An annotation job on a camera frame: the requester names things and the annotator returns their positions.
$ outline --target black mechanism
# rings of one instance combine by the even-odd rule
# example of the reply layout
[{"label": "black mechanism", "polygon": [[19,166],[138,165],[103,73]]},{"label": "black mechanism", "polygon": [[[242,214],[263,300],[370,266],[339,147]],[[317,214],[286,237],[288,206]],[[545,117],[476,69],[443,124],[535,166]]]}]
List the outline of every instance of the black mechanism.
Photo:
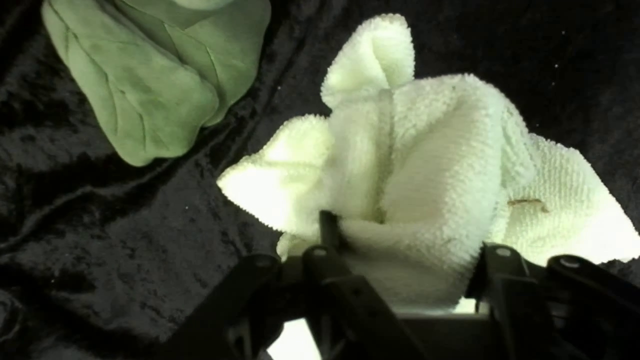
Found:
[{"label": "black mechanism", "polygon": [[353,274],[339,219],[320,214],[323,245],[284,264],[247,257],[154,360],[269,360],[284,322],[306,318],[324,360],[639,360],[640,290],[578,257],[548,266],[486,245],[468,317],[396,317]]}]

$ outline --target towel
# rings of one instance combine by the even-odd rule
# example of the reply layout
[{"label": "towel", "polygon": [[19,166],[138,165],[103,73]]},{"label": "towel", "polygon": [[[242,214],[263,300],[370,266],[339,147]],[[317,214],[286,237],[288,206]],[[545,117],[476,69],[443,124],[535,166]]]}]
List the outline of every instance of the towel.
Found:
[{"label": "towel", "polygon": [[254,82],[266,0],[46,0],[59,57],[122,160],[187,154]]},{"label": "towel", "polygon": [[329,119],[296,117],[227,169],[222,194],[282,232],[278,257],[320,245],[340,216],[349,266],[391,305],[454,308],[480,249],[546,266],[556,254],[630,260],[640,238],[578,151],[529,132],[473,74],[414,78],[406,21],[367,21],[320,88]]}]

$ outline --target white towel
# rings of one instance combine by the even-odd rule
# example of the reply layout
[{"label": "white towel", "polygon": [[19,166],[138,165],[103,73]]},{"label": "white towel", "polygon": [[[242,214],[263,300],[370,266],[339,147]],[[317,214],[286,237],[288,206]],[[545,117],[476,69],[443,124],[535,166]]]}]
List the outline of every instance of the white towel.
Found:
[{"label": "white towel", "polygon": [[323,85],[329,119],[288,120],[219,187],[284,232],[282,258],[342,216],[347,262],[391,305],[454,307],[485,243],[551,257],[630,260],[640,238],[592,166],[526,130],[514,104],[470,74],[414,78],[406,21],[382,15],[344,44]]}]

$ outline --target black background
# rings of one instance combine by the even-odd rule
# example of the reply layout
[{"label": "black background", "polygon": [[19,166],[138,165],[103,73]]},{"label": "black background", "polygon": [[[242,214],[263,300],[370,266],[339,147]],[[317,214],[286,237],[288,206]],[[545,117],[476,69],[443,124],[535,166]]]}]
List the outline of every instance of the black background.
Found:
[{"label": "black background", "polygon": [[496,85],[533,132],[582,151],[639,227],[639,0],[275,0],[272,11],[256,85],[227,120],[187,156],[132,169],[53,50],[41,3],[0,3],[0,289],[23,305],[3,360],[131,356],[169,339],[240,257],[275,252],[278,234],[215,181],[284,120],[326,115],[329,64],[382,13],[409,19],[417,76]]}]

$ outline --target light green cloth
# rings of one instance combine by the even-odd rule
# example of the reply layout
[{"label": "light green cloth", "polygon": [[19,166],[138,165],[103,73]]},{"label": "light green cloth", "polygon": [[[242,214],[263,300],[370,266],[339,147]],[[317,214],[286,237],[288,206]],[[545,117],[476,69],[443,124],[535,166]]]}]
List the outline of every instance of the light green cloth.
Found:
[{"label": "light green cloth", "polygon": [[247,94],[270,3],[188,11],[175,0],[46,0],[43,19],[107,139],[129,165],[147,166],[188,152]]},{"label": "light green cloth", "polygon": [[233,0],[175,0],[183,8],[193,8],[193,11],[215,11],[230,5]]}]

